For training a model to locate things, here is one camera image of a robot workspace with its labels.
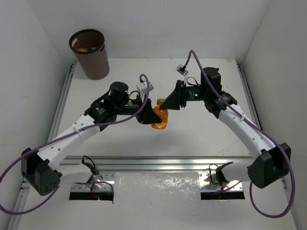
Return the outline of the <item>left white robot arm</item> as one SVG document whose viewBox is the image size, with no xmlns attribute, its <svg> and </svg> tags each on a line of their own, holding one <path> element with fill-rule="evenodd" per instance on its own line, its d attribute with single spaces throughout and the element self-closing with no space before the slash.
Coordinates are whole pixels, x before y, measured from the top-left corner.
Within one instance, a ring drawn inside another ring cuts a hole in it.
<svg viewBox="0 0 307 230">
<path fill-rule="evenodd" d="M 60 166 L 62 161 L 90 137 L 115 123 L 117 116 L 130 115 L 142 125 L 160 121 L 154 113 L 148 93 L 153 90 L 150 82 L 137 84 L 138 96 L 131 99 L 128 85 L 116 81 L 108 91 L 93 101 L 79 119 L 55 137 L 51 144 L 37 150 L 26 148 L 21 160 L 22 176 L 41 195 L 46 196 L 64 182 L 86 183 L 99 171 L 89 163 L 70 168 Z"/>
</svg>

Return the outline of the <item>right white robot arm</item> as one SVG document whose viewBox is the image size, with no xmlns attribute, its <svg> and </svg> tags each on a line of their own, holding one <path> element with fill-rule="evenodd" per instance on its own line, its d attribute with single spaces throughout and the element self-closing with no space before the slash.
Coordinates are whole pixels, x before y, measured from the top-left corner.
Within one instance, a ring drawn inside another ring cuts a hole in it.
<svg viewBox="0 0 307 230">
<path fill-rule="evenodd" d="M 162 109 L 179 110 L 189 101 L 204 101 L 209 113 L 228 126 L 248 149 L 253 158 L 251 165 L 227 162 L 215 169 L 213 183 L 220 186 L 232 180 L 250 181 L 258 188 L 265 188 L 289 173 L 286 159 L 291 158 L 291 148 L 280 144 L 283 155 L 276 145 L 252 128 L 242 118 L 244 112 L 232 95 L 222 90 L 218 68 L 203 69 L 208 80 L 187 86 L 182 80 L 176 82 L 174 91 L 162 103 Z"/>
</svg>

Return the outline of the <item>brown plastic waste bin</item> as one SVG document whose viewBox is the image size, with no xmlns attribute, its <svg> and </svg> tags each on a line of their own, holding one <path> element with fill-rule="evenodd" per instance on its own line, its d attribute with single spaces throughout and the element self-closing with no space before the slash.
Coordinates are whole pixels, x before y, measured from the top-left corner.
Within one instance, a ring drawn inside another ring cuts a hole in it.
<svg viewBox="0 0 307 230">
<path fill-rule="evenodd" d="M 109 74 L 105 37 L 100 31 L 84 29 L 76 32 L 69 39 L 69 47 L 88 78 L 101 80 Z M 97 47 L 97 50 L 90 51 L 92 47 Z M 87 48 L 88 52 L 78 52 L 79 48 Z"/>
</svg>

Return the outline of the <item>aluminium front rail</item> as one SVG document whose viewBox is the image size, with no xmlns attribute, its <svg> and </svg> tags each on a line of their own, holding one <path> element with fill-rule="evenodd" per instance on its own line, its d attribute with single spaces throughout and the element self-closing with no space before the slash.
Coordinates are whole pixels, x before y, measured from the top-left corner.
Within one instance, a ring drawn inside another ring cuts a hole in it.
<svg viewBox="0 0 307 230">
<path fill-rule="evenodd" d="M 248 156 L 219 157 L 105 157 L 91 156 L 97 169 L 116 172 L 182 172 L 205 171 L 210 164 L 222 165 L 228 162 L 251 164 Z"/>
</svg>

